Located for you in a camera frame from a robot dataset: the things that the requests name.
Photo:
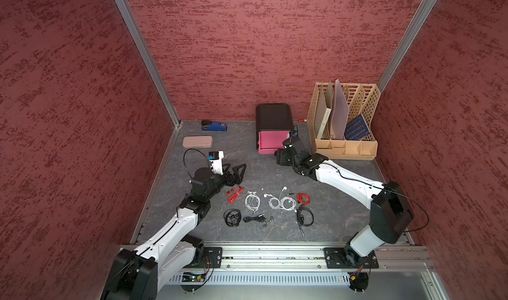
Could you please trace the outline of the red earphones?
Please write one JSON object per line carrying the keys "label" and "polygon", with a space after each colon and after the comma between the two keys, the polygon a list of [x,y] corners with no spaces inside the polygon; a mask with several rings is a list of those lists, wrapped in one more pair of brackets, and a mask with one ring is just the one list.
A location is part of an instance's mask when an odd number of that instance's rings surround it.
{"label": "red earphones", "polygon": [[311,202],[310,196],[303,193],[290,193],[288,194],[296,203],[301,205],[309,205]]}
{"label": "red earphones", "polygon": [[229,191],[227,191],[226,193],[226,197],[227,197],[227,202],[229,204],[231,203],[234,203],[236,201],[236,199],[238,199],[238,196],[245,190],[244,187],[242,186],[238,186],[238,187],[233,187],[231,188]]}

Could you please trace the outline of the pink drawer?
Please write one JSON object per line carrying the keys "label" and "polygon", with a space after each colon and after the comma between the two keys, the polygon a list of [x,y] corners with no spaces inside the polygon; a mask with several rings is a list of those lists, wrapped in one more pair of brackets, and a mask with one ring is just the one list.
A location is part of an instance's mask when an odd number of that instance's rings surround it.
{"label": "pink drawer", "polygon": [[283,149],[283,142],[290,137],[290,131],[259,131],[258,148],[259,154],[275,154]]}

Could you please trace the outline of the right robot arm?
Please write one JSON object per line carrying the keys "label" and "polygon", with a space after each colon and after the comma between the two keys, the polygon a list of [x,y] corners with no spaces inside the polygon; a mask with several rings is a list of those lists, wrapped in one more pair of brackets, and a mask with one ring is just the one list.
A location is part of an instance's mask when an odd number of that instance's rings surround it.
{"label": "right robot arm", "polygon": [[298,137],[283,141],[275,152],[276,163],[290,166],[297,174],[330,185],[362,203],[370,211],[370,221],[348,241],[339,257],[345,265],[359,267],[370,254],[384,244],[394,244],[408,232],[414,220],[411,203],[418,202],[403,194],[398,183],[382,183],[353,173],[322,154],[310,154]]}

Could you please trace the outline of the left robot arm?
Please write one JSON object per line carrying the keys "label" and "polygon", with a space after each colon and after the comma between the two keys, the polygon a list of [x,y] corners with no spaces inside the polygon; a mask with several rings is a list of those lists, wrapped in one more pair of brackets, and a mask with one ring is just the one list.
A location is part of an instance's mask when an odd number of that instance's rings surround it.
{"label": "left robot arm", "polygon": [[206,277],[211,277],[222,256],[206,251],[203,241],[190,233],[206,217],[210,200],[224,186],[240,185],[247,168],[246,164],[222,167],[222,174],[211,168],[198,169],[190,180],[190,193],[172,219],[144,244],[117,254],[102,299],[155,299],[160,289],[188,266],[202,268]]}

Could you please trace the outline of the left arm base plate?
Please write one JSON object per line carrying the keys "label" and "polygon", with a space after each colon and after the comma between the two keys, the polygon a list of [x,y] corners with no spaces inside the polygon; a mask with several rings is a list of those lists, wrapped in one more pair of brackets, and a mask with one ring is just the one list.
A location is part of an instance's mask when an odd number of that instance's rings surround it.
{"label": "left arm base plate", "polygon": [[222,247],[198,247],[189,268],[219,268],[222,263]]}

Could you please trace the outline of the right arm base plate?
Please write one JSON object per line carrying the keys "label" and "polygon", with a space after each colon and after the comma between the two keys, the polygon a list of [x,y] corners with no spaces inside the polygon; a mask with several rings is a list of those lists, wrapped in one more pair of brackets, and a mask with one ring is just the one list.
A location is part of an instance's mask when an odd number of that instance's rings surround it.
{"label": "right arm base plate", "polygon": [[352,248],[333,248],[323,249],[324,260],[328,269],[379,269],[379,263],[374,251],[368,256],[359,256]]}

